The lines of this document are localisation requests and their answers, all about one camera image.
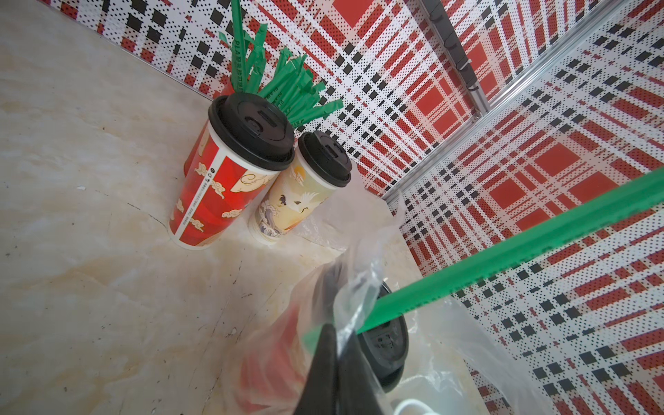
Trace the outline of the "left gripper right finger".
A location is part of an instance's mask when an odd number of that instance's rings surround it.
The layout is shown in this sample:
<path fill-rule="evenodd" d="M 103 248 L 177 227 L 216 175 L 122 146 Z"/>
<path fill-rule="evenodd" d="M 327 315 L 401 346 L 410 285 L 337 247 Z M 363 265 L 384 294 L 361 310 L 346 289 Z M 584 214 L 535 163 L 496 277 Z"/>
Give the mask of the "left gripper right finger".
<path fill-rule="evenodd" d="M 352 336 L 338 360 L 337 413 L 382 414 L 376 394 L 377 380 Z"/>

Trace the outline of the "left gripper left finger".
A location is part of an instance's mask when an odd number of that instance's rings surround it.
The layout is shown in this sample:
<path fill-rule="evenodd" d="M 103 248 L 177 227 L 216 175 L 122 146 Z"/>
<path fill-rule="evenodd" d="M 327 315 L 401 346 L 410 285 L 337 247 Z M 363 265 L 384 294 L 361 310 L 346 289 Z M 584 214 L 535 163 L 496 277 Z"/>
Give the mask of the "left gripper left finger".
<path fill-rule="evenodd" d="M 337 344 L 333 325 L 323 325 L 316 353 L 294 415 L 336 414 Z"/>

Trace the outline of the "black lid red cup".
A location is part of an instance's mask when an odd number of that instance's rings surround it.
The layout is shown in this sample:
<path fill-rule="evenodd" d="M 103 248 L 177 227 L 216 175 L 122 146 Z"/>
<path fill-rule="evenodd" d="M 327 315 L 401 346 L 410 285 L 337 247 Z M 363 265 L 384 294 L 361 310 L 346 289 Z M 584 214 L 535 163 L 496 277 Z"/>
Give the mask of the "black lid red cup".
<path fill-rule="evenodd" d="M 233 414 L 291 414 L 305 389 L 318 333 L 310 325 L 331 316 L 342 279 L 318 278 L 311 292 L 295 298 L 269 327 L 257 331 L 240 348 L 242 360 L 233 377 L 228 411 Z M 409 349 L 406 320 L 384 323 L 357 336 L 384 393 L 403 375 Z"/>
<path fill-rule="evenodd" d="M 204 249 L 295 158 L 294 131 L 275 105 L 250 93 L 215 99 L 207 130 L 169 218 L 169 236 Z"/>

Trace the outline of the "white lid milk tea cup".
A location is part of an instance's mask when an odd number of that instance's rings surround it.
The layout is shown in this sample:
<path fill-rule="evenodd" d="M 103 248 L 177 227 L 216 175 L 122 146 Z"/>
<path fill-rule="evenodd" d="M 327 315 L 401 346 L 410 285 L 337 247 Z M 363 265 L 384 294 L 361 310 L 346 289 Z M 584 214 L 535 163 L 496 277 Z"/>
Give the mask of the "white lid milk tea cup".
<path fill-rule="evenodd" d="M 418 399 L 403 399 L 396 403 L 394 415 L 439 415 L 439 413 Z"/>

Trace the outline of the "clear plastic carrier bag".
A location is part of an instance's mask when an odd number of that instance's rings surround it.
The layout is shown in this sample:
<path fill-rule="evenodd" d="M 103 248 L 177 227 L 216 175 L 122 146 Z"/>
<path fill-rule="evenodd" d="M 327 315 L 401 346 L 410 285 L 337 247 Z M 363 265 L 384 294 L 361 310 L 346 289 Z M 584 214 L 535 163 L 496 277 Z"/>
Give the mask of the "clear plastic carrier bag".
<path fill-rule="evenodd" d="M 358 330 L 377 300 L 412 281 L 407 273 L 409 261 L 395 255 L 397 226 L 398 220 L 385 211 L 382 202 L 367 192 L 359 180 L 338 191 L 304 223 L 305 236 L 348 244 L 339 257 L 319 266 L 296 284 L 286 307 L 293 299 L 311 292 L 318 278 L 345 280 L 335 297 L 331 316 L 312 323 L 308 335 L 312 340 L 315 333 L 319 334 L 317 346 L 323 325 L 334 326 L 337 368 L 349 338 L 360 334 Z M 375 377 L 382 414 L 394 414 L 396 403 L 403 399 L 418 399 L 439 414 L 485 414 L 488 408 L 470 375 L 472 369 L 492 381 L 500 392 L 500 401 L 513 413 L 550 413 L 541 389 L 459 302 L 443 299 L 400 317 L 406 320 L 408 355 L 394 390 L 384 393 Z M 256 332 L 236 346 L 227 361 L 222 388 L 227 414 L 233 414 L 228 411 L 228 398 L 233 392 L 233 377 L 240 369 L 240 348 Z"/>

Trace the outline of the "single green straw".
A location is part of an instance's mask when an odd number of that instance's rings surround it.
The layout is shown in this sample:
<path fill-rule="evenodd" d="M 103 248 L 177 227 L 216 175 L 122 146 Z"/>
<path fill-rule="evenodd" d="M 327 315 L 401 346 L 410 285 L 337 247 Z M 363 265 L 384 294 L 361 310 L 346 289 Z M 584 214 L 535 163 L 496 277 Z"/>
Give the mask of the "single green straw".
<path fill-rule="evenodd" d="M 377 300 L 360 333 L 663 202 L 657 169 Z"/>

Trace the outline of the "green straws bundle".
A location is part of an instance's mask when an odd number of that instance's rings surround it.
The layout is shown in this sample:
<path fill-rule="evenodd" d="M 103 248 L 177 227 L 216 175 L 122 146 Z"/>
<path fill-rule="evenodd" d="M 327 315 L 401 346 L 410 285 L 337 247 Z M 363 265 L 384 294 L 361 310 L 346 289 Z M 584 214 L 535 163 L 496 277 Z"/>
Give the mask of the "green straws bundle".
<path fill-rule="evenodd" d="M 228 40 L 223 34 L 219 34 L 219 39 L 231 51 L 233 91 L 254 94 L 272 103 L 295 129 L 343 109 L 342 100 L 320 102 L 325 84 L 316 83 L 313 72 L 305 67 L 308 55 L 294 56 L 288 48 L 280 51 L 273 77 L 264 83 L 267 26 L 261 24 L 254 35 L 249 34 L 243 28 L 240 2 L 232 1 L 230 5 L 233 39 Z"/>

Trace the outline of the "red straw holder cup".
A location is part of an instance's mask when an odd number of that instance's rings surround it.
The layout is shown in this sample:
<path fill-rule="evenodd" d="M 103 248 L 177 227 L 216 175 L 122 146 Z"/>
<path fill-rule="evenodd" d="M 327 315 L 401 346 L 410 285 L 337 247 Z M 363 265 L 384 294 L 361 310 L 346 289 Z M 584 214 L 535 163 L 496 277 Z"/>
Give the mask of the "red straw holder cup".
<path fill-rule="evenodd" d="M 216 98 L 218 98 L 220 96 L 228 96 L 232 93 L 234 93 L 234 89 L 233 89 L 231 81 L 228 81 L 227 84 L 224 86 L 224 88 L 221 89 L 221 91 L 215 91 L 214 92 L 213 100 L 215 100 Z M 197 140 L 195 141 L 195 144 L 193 145 L 193 147 L 191 149 L 191 152 L 188 154 L 188 157 L 187 157 L 185 163 L 183 164 L 183 174 L 184 174 L 184 176 L 188 176 L 188 173 L 190 172 L 190 166 L 194 161 L 195 154 L 197 154 L 197 152 L 198 152 L 199 145 L 202 143 L 202 138 L 203 138 L 203 135 L 204 135 L 205 131 L 207 130 L 207 125 L 208 125 L 208 123 L 205 122 L 202 129 L 201 129 L 201 132 L 199 133 L 199 136 L 198 136 Z"/>

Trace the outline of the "black hook rail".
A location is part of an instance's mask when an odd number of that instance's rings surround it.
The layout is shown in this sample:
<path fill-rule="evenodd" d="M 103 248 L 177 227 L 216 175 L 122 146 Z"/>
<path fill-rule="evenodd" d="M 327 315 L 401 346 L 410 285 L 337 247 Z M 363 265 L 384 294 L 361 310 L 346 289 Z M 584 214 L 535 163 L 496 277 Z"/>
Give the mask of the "black hook rail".
<path fill-rule="evenodd" d="M 482 90 L 479 79 L 471 65 L 471 60 L 463 49 L 451 20 L 441 1 L 422 0 L 425 16 L 439 37 L 444 53 L 461 79 L 468 95 L 477 109 L 479 116 L 486 115 L 490 110 L 489 101 Z"/>

